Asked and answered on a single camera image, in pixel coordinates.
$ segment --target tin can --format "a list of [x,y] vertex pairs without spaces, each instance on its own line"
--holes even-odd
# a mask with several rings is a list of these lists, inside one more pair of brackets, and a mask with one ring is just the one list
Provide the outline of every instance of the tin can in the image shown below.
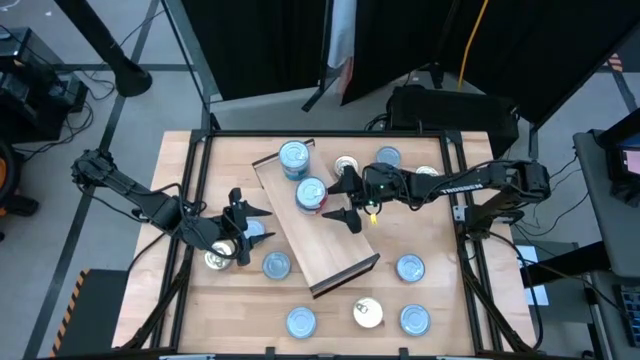
[[340,156],[337,158],[336,162],[333,164],[333,171],[336,175],[341,176],[344,173],[344,168],[348,165],[353,166],[356,173],[358,172],[358,162],[351,156]]
[[287,254],[274,251],[265,256],[262,271],[269,279],[283,280],[291,272],[291,261]]
[[302,180],[296,188],[296,205],[307,215],[314,215],[327,202],[327,188],[322,180],[308,177]]
[[260,220],[247,219],[247,230],[244,231],[244,237],[248,239],[252,236],[264,235],[266,232],[267,229]]
[[[231,247],[223,242],[215,242],[211,247],[221,254],[231,255],[232,253]],[[211,251],[204,254],[204,262],[213,270],[225,270],[231,266],[231,259],[223,259]]]
[[400,327],[411,336],[422,336],[431,327],[431,316],[420,305],[407,305],[400,313]]
[[424,276],[424,263],[417,255],[404,255],[396,263],[396,273],[406,282],[420,281]]
[[289,180],[302,180],[309,173],[309,148],[301,141],[288,141],[279,152],[284,175]]
[[353,317],[358,325],[374,328],[382,322],[382,306],[376,299],[364,297],[353,304]]
[[287,331],[296,339],[311,337],[316,331],[316,316],[304,306],[297,307],[287,316]]
[[384,146],[376,153],[376,162],[386,163],[391,166],[400,166],[400,151],[392,146]]
[[416,174],[427,174],[427,175],[431,175],[431,176],[438,176],[440,175],[438,173],[438,170],[432,168],[431,166],[420,166],[417,170],[416,170]]

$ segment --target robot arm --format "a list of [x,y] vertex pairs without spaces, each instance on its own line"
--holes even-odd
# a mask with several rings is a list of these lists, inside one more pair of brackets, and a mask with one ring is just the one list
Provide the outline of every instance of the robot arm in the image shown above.
[[324,213],[329,219],[345,222],[353,233],[362,230],[358,209],[378,214],[382,203],[400,201],[413,211],[424,204],[435,201],[442,195],[495,189],[500,193],[483,205],[454,207],[456,222],[464,223],[469,232],[488,232],[495,220],[513,223],[523,213],[518,209],[523,204],[538,203],[550,195],[549,174],[544,166],[535,162],[496,160],[482,163],[467,171],[452,175],[430,176],[397,169],[384,163],[366,166],[362,177],[354,168],[347,166],[338,182],[329,187],[329,194],[346,193],[351,209],[344,208]]
[[[201,204],[186,201],[181,195],[169,196],[163,192],[173,186],[181,190],[180,185],[172,184],[151,191],[118,171],[111,154],[106,151],[85,151],[74,162],[72,170],[73,181],[78,186],[108,187],[137,206],[132,214],[141,222],[148,222],[165,234],[181,238],[195,248],[212,251],[225,259],[236,259],[240,266],[249,264],[249,252],[254,245],[274,234],[249,238],[244,236],[248,216],[267,216],[271,213],[241,201],[242,193],[239,188],[234,188],[229,193],[229,206],[222,209],[222,215],[204,218],[198,216]],[[219,253],[211,247],[214,242],[221,240],[233,242],[235,249],[231,255]]]

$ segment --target black metal frame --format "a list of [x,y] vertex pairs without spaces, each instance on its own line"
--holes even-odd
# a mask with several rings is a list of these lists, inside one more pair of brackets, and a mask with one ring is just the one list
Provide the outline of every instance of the black metal frame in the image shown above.
[[[191,174],[194,168],[195,162],[195,154],[198,144],[201,141],[204,141],[204,152],[202,155],[202,161],[200,164],[200,173],[197,179],[197,187],[195,194],[195,201],[202,200],[204,195],[204,184],[206,182],[207,177],[207,168],[209,164],[209,158],[211,156],[211,147],[213,143],[213,139],[215,137],[367,137],[367,138],[406,138],[406,137],[421,137],[421,138],[437,138],[440,142],[440,150],[442,154],[442,162],[444,165],[445,173],[452,174],[453,168],[449,153],[449,142],[453,143],[456,150],[456,157],[458,159],[458,167],[460,171],[464,171],[467,169],[466,158],[464,155],[464,148],[462,146],[462,137],[460,132],[457,131],[425,131],[422,133],[417,133],[415,131],[390,131],[390,132],[367,132],[367,131],[272,131],[272,130],[221,130],[218,128],[217,121],[215,121],[215,116],[211,114],[209,123],[209,128],[204,130],[194,130],[191,133],[191,138],[189,141],[189,149],[187,152],[187,159],[185,164],[185,172],[183,174],[182,186],[185,191],[184,196],[187,195],[187,191],[189,189],[189,185],[191,183]],[[449,201],[452,205],[452,219],[453,219],[453,206],[458,205],[458,199],[456,195],[449,195]],[[471,194],[465,194],[465,202],[467,205],[473,204],[473,197]],[[457,245],[460,248],[458,251],[459,263],[462,269],[463,261],[468,259],[468,253],[466,251],[466,247],[462,246],[465,242],[465,234],[463,233],[463,229],[460,226],[457,226],[453,223],[455,232],[456,232],[456,241]],[[169,251],[167,253],[167,263],[165,266],[165,271],[163,274],[163,282],[161,295],[166,292],[168,289],[168,285],[171,283],[171,278],[175,269],[175,261],[177,260],[177,252],[178,252],[178,239],[171,239],[171,244],[169,246]],[[491,284],[489,280],[489,272],[486,264],[486,258],[484,255],[484,250],[481,242],[474,242],[474,250],[477,259],[477,267],[478,273],[480,275],[480,280],[484,290],[491,297]],[[183,261],[191,262],[193,258],[193,248],[187,247]],[[178,295],[178,301],[176,303],[175,316],[172,324],[171,331],[171,340],[170,347],[177,349],[180,341],[180,333],[182,328],[182,322],[184,317],[184,310],[186,306],[186,296],[188,291],[189,281],[185,282],[184,288],[180,290]],[[469,317],[469,326],[471,329],[471,339],[473,343],[473,349],[475,354],[479,354],[482,351],[486,351],[482,344],[482,334],[480,329],[480,321],[478,318],[477,306],[475,295],[465,282],[463,282],[466,307]],[[498,332],[497,326],[491,318],[487,318],[489,322],[489,329],[491,335],[491,342],[494,351],[502,351],[502,341],[501,335]],[[160,338],[162,336],[162,327],[163,321],[161,320],[158,326],[154,329],[151,347],[160,346]],[[266,355],[263,354],[216,354],[216,357],[223,356],[229,359],[238,359],[238,358],[255,358],[255,359],[264,359]],[[364,358],[362,356],[339,356],[340,358],[348,358],[348,359],[360,359]],[[375,356],[376,359],[397,359],[397,356]],[[427,359],[433,358],[432,356],[408,356],[407,358],[411,359]]]

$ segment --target floor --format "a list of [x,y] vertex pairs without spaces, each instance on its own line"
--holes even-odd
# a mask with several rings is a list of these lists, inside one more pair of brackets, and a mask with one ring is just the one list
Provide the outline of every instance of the floor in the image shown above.
[[[157,1],[153,0],[127,1],[126,4],[89,2],[117,40],[123,39],[145,17],[159,11]],[[7,27],[31,27],[66,63],[100,63],[98,55],[53,1],[28,3],[22,1],[0,12],[0,23]],[[153,21],[148,34],[136,33],[123,49],[140,63],[183,63],[164,15]],[[31,218],[0,219],[0,227],[7,234],[7,239],[0,243],[0,287],[5,289],[0,293],[0,357],[46,356],[76,275],[85,268],[126,269],[129,265],[138,224],[96,202],[80,204],[89,206],[89,211],[86,218],[78,217],[81,196],[71,182],[69,167],[84,149],[96,148],[101,141],[109,140],[104,136],[105,127],[107,123],[116,124],[109,149],[119,169],[144,185],[150,184],[163,132],[199,127],[202,111],[188,72],[158,71],[151,75],[153,87],[141,96],[124,100],[114,94],[102,101],[89,100],[95,115],[93,125],[72,143],[40,154],[26,165],[22,189],[38,199],[41,208]],[[98,77],[112,79],[112,74],[100,72]],[[631,92],[640,96],[640,74],[624,74],[624,80]],[[426,75],[418,74],[413,81],[430,86]],[[445,88],[453,88],[454,81],[447,77]],[[91,81],[87,84],[98,96],[107,91],[100,84]],[[345,107],[339,107],[337,95],[327,94],[309,113],[302,112],[300,107],[314,89],[221,102],[214,104],[212,110],[225,129],[360,129],[383,112],[392,87],[387,86]],[[608,128],[628,113],[611,73],[596,73],[540,130],[540,162],[552,173],[559,170],[574,156],[571,136],[575,132]],[[86,111],[70,120],[80,123],[84,116]],[[527,156],[527,128],[522,121],[520,128],[524,136],[510,151],[512,159]],[[554,180],[578,168],[576,162]],[[585,193],[581,174],[574,173],[539,206],[541,228],[548,229],[559,214],[576,204]],[[98,190],[96,195],[120,208],[129,207],[107,191]],[[533,221],[531,216],[527,215],[528,222]],[[83,221],[81,230],[71,226],[74,218]],[[535,228],[526,229],[539,232]],[[593,210],[589,201],[585,201],[563,217],[543,240],[585,245],[598,240],[598,236]],[[59,263],[62,253],[73,253],[69,263]],[[67,275],[52,281],[56,267]],[[49,309],[43,307],[45,298],[49,299],[45,304]],[[38,319],[41,309],[44,314],[51,313],[51,321],[47,316]],[[29,343],[36,322],[44,336],[41,344],[39,341]],[[544,324],[546,336],[542,349],[549,353],[575,356],[590,347],[586,327],[556,323],[553,319],[545,319]]]

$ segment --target black curtain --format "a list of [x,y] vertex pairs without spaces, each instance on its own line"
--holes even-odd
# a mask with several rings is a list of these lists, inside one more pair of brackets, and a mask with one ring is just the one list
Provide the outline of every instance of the black curtain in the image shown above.
[[317,86],[325,0],[183,0],[223,99]]
[[[450,0],[359,0],[348,103],[433,60]],[[458,73],[482,6],[463,0],[439,62]],[[491,0],[465,80],[542,125],[640,22],[640,1]]]

